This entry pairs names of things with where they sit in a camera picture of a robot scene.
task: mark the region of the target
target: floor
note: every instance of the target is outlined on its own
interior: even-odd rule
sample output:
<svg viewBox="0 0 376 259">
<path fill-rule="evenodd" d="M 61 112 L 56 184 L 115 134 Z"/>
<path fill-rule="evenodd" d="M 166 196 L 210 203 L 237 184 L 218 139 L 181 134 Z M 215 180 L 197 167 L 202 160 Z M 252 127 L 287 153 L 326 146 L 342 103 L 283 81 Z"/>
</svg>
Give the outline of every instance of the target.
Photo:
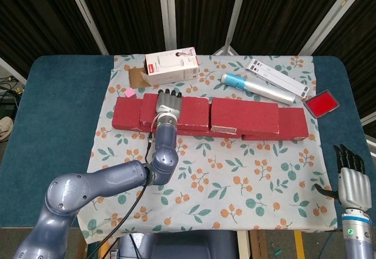
<svg viewBox="0 0 376 259">
<path fill-rule="evenodd" d="M 0 162 L 4 155 L 6 142 L 0 143 Z M 22 240 L 29 234 L 28 228 L 0 228 L 0 259 L 12 258 Z M 327 238 L 331 233 L 307 233 L 303 234 L 303 245 L 306 259 L 319 258 Z M 69 233 L 68 251 L 66 259 L 74 259 L 80 231 L 72 228 Z M 269 259 L 293 259 L 296 258 L 296 247 L 293 231 L 267 231 L 267 245 Z M 334 232 L 325 248 L 325 258 L 345 258 L 342 232 Z"/>
</svg>

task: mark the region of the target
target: gray robot arm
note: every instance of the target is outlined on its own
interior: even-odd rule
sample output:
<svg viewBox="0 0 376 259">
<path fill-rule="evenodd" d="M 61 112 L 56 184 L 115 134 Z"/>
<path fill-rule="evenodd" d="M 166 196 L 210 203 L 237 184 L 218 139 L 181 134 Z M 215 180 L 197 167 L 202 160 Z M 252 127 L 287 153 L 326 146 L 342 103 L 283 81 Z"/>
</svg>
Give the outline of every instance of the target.
<svg viewBox="0 0 376 259">
<path fill-rule="evenodd" d="M 133 160 L 94 173 L 65 174 L 53 180 L 37 224 L 13 258 L 64 259 L 69 228 L 83 206 L 99 196 L 113 196 L 147 181 L 148 185 L 166 184 L 178 162 L 176 121 L 181 105 L 180 93 L 159 93 L 156 152 L 150 164 Z"/>
<path fill-rule="evenodd" d="M 360 156 L 334 146 L 337 155 L 338 192 L 316 189 L 325 196 L 339 199 L 345 208 L 342 215 L 343 236 L 348 259 L 373 259 L 371 220 L 364 213 L 372 206 L 371 186 L 365 174 L 364 162 Z"/>
</svg>

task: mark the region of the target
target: robotic hand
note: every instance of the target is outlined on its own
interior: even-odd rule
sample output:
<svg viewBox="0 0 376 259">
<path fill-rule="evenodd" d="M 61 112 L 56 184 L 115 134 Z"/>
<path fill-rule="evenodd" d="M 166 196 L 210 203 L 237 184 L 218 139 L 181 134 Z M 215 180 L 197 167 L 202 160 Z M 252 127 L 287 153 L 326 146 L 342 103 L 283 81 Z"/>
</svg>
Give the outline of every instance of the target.
<svg viewBox="0 0 376 259">
<path fill-rule="evenodd" d="M 338 191 L 324 190 L 315 184 L 319 193 L 339 199 L 345 209 L 342 215 L 346 256 L 351 259 L 373 259 L 371 220 L 364 213 L 372 207 L 371 185 L 365 174 L 364 162 L 341 144 L 334 146 L 337 155 Z"/>
<path fill-rule="evenodd" d="M 65 174 L 53 180 L 37 224 L 13 258 L 64 259 L 69 227 L 83 206 L 99 196 L 110 197 L 142 185 L 168 183 L 179 161 L 175 148 L 181 108 L 181 93 L 159 91 L 156 152 L 150 164 L 132 160 L 94 173 Z"/>
</svg>

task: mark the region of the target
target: blue table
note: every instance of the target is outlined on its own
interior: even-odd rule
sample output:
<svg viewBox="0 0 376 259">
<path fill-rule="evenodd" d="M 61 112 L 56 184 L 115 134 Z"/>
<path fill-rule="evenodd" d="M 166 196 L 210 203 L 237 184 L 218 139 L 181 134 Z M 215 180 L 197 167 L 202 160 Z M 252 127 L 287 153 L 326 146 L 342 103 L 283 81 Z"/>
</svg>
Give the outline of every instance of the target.
<svg viewBox="0 0 376 259">
<path fill-rule="evenodd" d="M 374 180 L 375 169 L 344 65 L 330 56 L 313 57 L 313 62 L 317 92 L 328 89 L 340 103 L 318 120 L 333 190 L 338 187 L 334 144 L 343 143 L 359 154 Z M 34 62 L 0 166 L 0 227 L 32 227 L 51 180 L 86 171 L 112 68 L 113 56 L 56 55 Z M 375 185 L 371 188 L 376 196 Z M 372 203 L 368 214 L 375 218 L 375 197 Z M 337 201 L 336 210 L 341 217 L 343 209 Z"/>
</svg>

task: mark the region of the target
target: floral tablecloth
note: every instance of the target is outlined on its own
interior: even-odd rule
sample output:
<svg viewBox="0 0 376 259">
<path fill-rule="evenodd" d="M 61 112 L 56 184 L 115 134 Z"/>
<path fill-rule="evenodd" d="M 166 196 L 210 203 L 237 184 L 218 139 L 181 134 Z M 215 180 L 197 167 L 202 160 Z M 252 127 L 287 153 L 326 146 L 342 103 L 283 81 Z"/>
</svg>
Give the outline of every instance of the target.
<svg viewBox="0 0 376 259">
<path fill-rule="evenodd" d="M 163 85 L 183 96 L 229 97 L 269 102 L 220 83 L 224 72 L 245 78 L 252 56 L 199 56 L 200 77 Z M 315 73 L 310 56 L 255 56 L 310 87 Z M 124 161 L 144 161 L 145 133 L 111 126 L 116 98 L 129 87 L 128 70 L 143 66 L 143 55 L 114 57 L 114 68 L 103 100 L 88 172 Z M 137 97 L 157 93 L 159 86 L 136 90 Z M 297 100 L 294 107 L 303 107 Z M 179 164 L 165 186 L 151 186 L 115 236 L 128 232 L 176 232 L 198 229 L 331 230 L 337 226 L 333 199 L 320 195 L 314 184 L 330 189 L 317 121 L 304 108 L 309 138 L 298 141 L 245 142 L 241 139 L 178 136 Z M 141 187 L 98 197 L 78 214 L 87 243 L 103 239 L 127 213 Z"/>
</svg>

